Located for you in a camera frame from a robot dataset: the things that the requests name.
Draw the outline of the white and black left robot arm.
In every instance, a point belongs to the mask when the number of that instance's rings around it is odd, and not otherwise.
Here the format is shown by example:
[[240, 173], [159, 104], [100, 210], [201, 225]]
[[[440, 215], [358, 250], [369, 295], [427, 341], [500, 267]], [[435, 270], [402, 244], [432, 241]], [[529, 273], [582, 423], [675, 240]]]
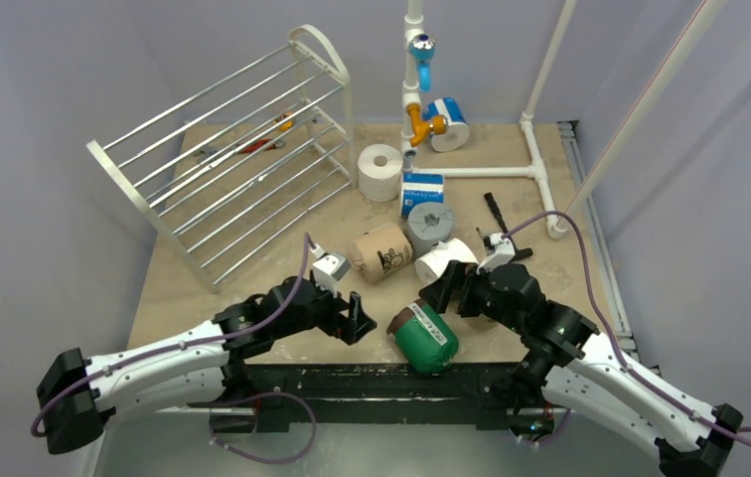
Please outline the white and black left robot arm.
[[31, 433], [52, 454], [97, 440], [111, 420], [183, 404], [237, 406], [259, 394], [246, 360], [276, 341], [319, 329], [354, 345], [376, 328], [359, 293], [286, 278], [171, 338], [110, 355], [58, 354], [37, 386]]

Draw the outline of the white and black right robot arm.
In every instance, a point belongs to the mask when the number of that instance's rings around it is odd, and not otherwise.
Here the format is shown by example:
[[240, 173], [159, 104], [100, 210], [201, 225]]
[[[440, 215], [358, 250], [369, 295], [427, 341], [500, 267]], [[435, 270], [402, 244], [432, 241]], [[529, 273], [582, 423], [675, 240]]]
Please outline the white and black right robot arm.
[[425, 272], [419, 296], [435, 311], [451, 302], [464, 318], [485, 316], [518, 334], [526, 355], [506, 378], [489, 385], [512, 410], [542, 398], [582, 413], [654, 456], [665, 476], [717, 476], [734, 441], [713, 429], [736, 431], [743, 415], [669, 385], [616, 350], [612, 336], [577, 310], [545, 297], [525, 266], [488, 272], [450, 261]]

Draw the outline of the green paper roll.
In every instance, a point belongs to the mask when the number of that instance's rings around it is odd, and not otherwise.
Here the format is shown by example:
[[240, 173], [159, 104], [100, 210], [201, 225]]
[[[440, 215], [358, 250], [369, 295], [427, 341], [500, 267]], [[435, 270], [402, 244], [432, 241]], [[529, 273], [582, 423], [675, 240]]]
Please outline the green paper roll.
[[386, 334], [392, 337], [410, 367], [420, 374], [448, 369], [460, 347], [456, 334], [423, 299], [403, 307], [389, 322]]

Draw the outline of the grey paper roll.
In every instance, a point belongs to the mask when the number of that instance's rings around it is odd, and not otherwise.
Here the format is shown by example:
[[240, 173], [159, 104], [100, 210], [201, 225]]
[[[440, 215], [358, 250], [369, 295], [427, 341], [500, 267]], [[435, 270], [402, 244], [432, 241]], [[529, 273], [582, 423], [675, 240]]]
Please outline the grey paper roll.
[[425, 202], [415, 205], [406, 219], [406, 234], [415, 258], [429, 253], [446, 242], [455, 227], [454, 211], [444, 203]]

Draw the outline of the white metal shelf rack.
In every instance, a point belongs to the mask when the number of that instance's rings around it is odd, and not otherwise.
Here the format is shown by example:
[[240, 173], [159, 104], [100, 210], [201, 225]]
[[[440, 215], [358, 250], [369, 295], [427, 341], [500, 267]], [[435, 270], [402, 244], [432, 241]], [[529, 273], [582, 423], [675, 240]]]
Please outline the white metal shelf rack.
[[[358, 184], [351, 76], [318, 28], [285, 42], [108, 141], [86, 148], [199, 284], [219, 290], [311, 212]], [[274, 119], [293, 113], [295, 125]], [[210, 142], [280, 149], [198, 161]]]

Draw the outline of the brown roll with print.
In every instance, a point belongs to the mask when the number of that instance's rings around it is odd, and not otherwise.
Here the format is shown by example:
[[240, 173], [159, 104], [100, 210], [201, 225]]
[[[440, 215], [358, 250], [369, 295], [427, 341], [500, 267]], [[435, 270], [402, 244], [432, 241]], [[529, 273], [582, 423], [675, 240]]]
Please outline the brown roll with print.
[[396, 223], [383, 224], [355, 238], [349, 253], [353, 269], [369, 284], [383, 280], [413, 259], [412, 245]]

